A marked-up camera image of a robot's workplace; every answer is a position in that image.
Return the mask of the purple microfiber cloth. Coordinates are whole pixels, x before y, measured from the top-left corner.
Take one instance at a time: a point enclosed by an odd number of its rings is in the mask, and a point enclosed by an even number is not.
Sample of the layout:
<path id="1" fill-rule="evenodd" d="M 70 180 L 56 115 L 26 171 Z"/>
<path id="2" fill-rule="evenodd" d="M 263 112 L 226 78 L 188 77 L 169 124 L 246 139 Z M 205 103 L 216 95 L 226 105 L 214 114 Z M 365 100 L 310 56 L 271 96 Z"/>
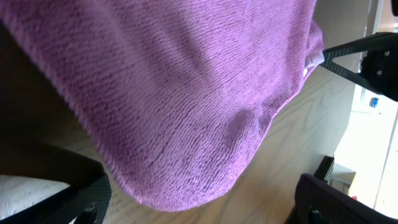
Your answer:
<path id="1" fill-rule="evenodd" d="M 176 212 L 224 194 L 323 49 L 311 0 L 2 1 L 120 187 Z"/>

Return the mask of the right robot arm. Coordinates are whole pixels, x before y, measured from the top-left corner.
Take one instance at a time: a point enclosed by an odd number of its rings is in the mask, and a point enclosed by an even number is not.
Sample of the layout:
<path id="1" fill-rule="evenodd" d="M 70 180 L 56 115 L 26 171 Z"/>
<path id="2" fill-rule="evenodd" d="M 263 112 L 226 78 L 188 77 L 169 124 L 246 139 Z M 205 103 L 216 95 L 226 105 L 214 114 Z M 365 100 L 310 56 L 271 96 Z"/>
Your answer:
<path id="1" fill-rule="evenodd" d="M 320 66 L 375 94 L 397 101 L 397 33 L 378 32 L 375 26 L 381 15 L 376 10 L 369 12 L 364 37 L 324 50 L 325 61 Z M 352 72 L 333 61 L 337 57 L 363 52 L 366 55 L 359 72 Z"/>

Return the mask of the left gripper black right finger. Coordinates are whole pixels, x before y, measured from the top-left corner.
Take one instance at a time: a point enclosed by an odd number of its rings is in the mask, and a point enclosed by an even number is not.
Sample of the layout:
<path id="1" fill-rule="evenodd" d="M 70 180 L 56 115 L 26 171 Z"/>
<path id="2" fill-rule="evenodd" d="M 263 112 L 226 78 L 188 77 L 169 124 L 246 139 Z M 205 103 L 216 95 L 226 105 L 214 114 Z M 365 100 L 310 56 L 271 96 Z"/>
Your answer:
<path id="1" fill-rule="evenodd" d="M 294 197 L 286 223 L 397 224 L 310 174 L 300 176 Z"/>

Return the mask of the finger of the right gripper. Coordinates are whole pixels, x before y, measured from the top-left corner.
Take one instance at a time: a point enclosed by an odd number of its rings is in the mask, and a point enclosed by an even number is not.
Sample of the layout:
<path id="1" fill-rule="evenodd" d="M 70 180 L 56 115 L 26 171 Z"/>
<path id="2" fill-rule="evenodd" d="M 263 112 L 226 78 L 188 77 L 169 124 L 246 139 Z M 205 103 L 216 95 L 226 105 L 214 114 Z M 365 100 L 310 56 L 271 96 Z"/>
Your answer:
<path id="1" fill-rule="evenodd" d="M 378 32 L 323 51 L 321 66 L 373 93 L 397 93 L 397 34 Z"/>

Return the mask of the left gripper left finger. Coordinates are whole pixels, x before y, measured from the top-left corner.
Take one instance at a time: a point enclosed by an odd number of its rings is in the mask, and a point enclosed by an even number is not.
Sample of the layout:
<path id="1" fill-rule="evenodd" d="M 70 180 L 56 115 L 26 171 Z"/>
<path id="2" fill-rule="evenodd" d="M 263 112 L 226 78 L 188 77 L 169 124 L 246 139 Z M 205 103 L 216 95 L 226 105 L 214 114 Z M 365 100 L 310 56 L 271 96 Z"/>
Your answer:
<path id="1" fill-rule="evenodd" d="M 55 180 L 68 183 L 69 186 L 45 200 L 24 209 L 1 223 L 103 223 L 109 201 L 111 186 L 103 166 L 96 161 L 67 167 L 64 165 L 46 165 L 43 168 L 23 168 L 1 164 L 1 174 L 19 175 L 38 179 Z"/>

